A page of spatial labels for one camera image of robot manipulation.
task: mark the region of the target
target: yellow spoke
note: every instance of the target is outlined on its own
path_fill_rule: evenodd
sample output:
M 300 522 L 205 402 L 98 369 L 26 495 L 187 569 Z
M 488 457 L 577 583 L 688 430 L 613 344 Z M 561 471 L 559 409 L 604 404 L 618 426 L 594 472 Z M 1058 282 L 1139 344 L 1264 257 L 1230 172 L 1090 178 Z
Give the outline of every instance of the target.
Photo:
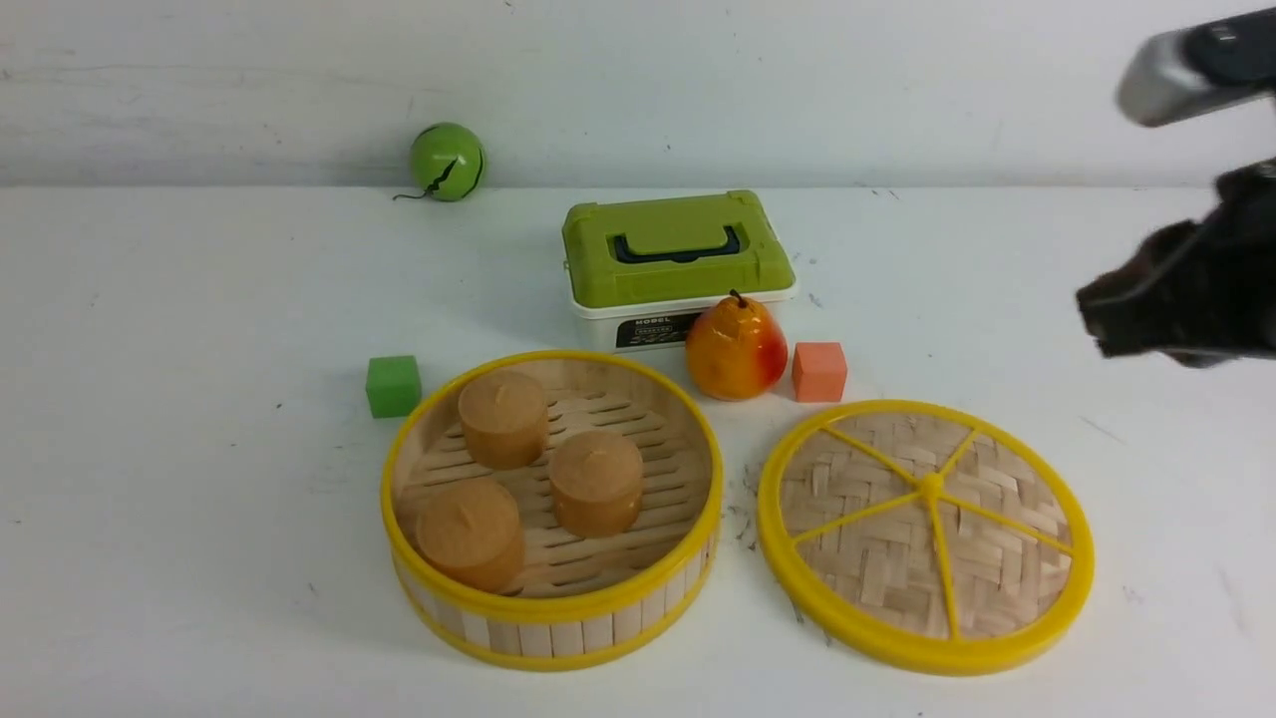
M 916 494 L 916 492 L 914 492 L 914 494 L 906 494 L 906 495 L 903 495 L 903 496 L 901 496 L 898 499 L 892 499 L 891 501 L 883 501 L 882 504 L 874 504 L 873 506 L 869 506 L 866 509 L 860 509 L 859 511 L 847 514 L 846 517 L 838 517 L 837 519 L 833 519 L 832 522 L 824 524 L 823 527 L 817 527 L 817 528 L 814 528 L 814 529 L 812 529 L 809 532 L 804 532 L 804 533 L 798 534 L 796 537 L 794 537 L 794 546 L 798 546 L 799 543 L 801 543 L 804 541 L 810 541 L 810 539 L 813 539 L 813 538 L 815 538 L 815 537 L 818 537 L 820 534 L 828 533 L 828 532 L 831 532 L 833 529 L 837 529 L 840 527 L 845 527 L 846 524 L 850 524 L 851 522 L 859 522 L 860 519 L 868 519 L 869 517 L 873 517 L 875 514 L 882 514 L 883 511 L 889 511 L 892 509 L 903 506 L 905 504 L 909 504 L 909 502 L 916 500 L 919 496 L 921 496 L 921 495 Z
M 940 477 L 947 477 L 948 474 L 952 473 L 953 468 L 957 467 L 957 460 L 961 459 L 962 455 L 965 455 L 967 451 L 970 451 L 970 445 L 975 444 L 976 439 L 979 439 L 979 431 L 971 430 L 970 434 L 966 435 L 966 439 L 963 439 L 962 443 L 957 445 L 957 449 L 953 450 L 953 454 L 952 457 L 948 458 L 948 462 L 944 462 L 943 468 L 939 469 Z
M 948 539 L 944 537 L 944 525 L 939 520 L 939 504 L 934 500 L 926 502 L 930 513 L 930 528 L 935 533 L 935 557 L 939 561 L 939 580 L 944 584 L 944 608 L 948 611 L 948 640 L 961 640 L 961 626 L 957 621 L 957 588 L 953 584 L 953 566 L 948 559 Z
M 832 436 L 837 441 L 841 441 L 843 444 L 849 444 L 852 448 L 859 449 L 864 454 L 868 454 L 873 459 L 877 459 L 878 462 L 882 463 L 883 467 L 886 467 L 887 469 L 891 469 L 892 472 L 894 472 L 894 474 L 898 476 L 901 480 L 903 480 L 905 483 L 907 483 L 909 486 L 914 486 L 914 487 L 919 486 L 917 480 L 912 478 L 912 474 L 910 474 L 909 472 L 905 472 L 903 467 L 900 467 L 898 464 L 896 464 L 894 462 L 892 462 L 891 458 L 887 457 L 886 454 L 882 454 L 880 451 L 873 449 L 872 446 L 864 444 L 863 441 L 860 441 L 860 440 L 857 440 L 857 439 L 855 439 L 852 436 L 845 435 L 845 434 L 835 430 L 833 427 L 820 427 L 820 430 L 824 431 L 824 432 L 827 432 L 829 436 Z
M 963 510 L 970 511 L 972 514 L 979 514 L 980 517 L 988 519 L 989 522 L 997 522 L 998 524 L 1000 524 L 1003 527 L 1009 527 L 1009 528 L 1014 529 L 1016 532 L 1020 532 L 1021 534 L 1030 536 L 1030 537 L 1037 539 L 1039 542 L 1041 542 L 1041 543 L 1044 543 L 1044 545 L 1046 545 L 1046 546 L 1049 546 L 1051 548 L 1059 550 L 1059 552 L 1062 552 L 1062 553 L 1064 553 L 1067 556 L 1072 556 L 1072 547 L 1071 546 L 1060 542 L 1059 539 L 1057 539 L 1054 537 L 1048 537 L 1048 536 L 1042 534 L 1041 532 L 1034 529 L 1032 527 L 1028 527 L 1026 524 L 1021 524 L 1021 523 L 1018 523 L 1018 522 L 1016 522 L 1013 519 L 1007 519 L 1005 517 L 1002 517 L 1000 514 L 997 514 L 995 511 L 989 511 L 988 509 L 984 509 L 983 506 L 977 506 L 977 505 L 971 504 L 968 501 L 962 501 L 962 500 L 957 499 L 956 496 L 949 496 L 947 494 L 943 495 L 943 496 L 940 496 L 939 501 L 947 501 L 948 504 L 952 504 L 953 506 L 956 506 L 958 509 L 963 509 Z

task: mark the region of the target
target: green ball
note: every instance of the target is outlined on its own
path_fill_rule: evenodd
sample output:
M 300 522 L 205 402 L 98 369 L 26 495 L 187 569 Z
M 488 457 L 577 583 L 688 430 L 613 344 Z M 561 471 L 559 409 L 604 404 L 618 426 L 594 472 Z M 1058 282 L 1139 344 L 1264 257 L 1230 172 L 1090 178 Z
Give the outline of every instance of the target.
M 456 122 L 430 125 L 412 140 L 410 165 L 425 196 L 440 201 L 464 199 L 482 179 L 482 143 Z

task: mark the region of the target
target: bamboo steamer lid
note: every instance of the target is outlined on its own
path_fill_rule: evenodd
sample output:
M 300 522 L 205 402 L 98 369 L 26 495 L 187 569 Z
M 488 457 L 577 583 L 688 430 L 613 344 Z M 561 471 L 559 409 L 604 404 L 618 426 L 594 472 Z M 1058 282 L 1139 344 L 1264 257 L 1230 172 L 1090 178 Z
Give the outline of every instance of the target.
M 422 557 L 441 574 L 499 593 L 523 570 L 514 497 L 490 477 L 463 480 L 430 499 L 416 523 Z
M 461 390 L 457 414 L 470 457 L 489 469 L 519 469 L 545 451 L 545 388 L 527 375 L 504 370 L 476 377 Z
M 759 537 L 794 604 L 894 666 L 966 676 L 1049 649 L 1094 580 L 1063 481 L 942 407 L 865 402 L 795 429 L 759 487 Z
M 643 459 L 628 437 L 578 434 L 550 457 L 550 491 L 559 525 L 578 537 L 623 533 L 642 510 Z

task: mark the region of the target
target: foam block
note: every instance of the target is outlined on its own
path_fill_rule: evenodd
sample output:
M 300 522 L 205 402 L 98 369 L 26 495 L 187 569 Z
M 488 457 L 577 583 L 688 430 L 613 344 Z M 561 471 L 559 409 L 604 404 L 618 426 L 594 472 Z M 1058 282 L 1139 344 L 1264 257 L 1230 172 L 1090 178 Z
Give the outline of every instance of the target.
M 367 361 L 367 407 L 373 417 L 407 417 L 421 403 L 416 356 L 376 356 Z
M 798 402 L 841 402 L 846 375 L 846 355 L 841 343 L 799 341 L 794 347 L 794 395 Z

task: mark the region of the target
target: pear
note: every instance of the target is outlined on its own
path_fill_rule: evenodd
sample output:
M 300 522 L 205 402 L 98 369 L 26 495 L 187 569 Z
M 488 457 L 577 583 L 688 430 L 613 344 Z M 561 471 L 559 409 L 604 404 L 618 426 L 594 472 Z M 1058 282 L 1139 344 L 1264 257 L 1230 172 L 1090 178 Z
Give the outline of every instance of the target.
M 686 334 L 686 369 L 706 397 L 744 402 L 776 386 L 789 342 L 766 305 L 739 291 L 707 309 Z

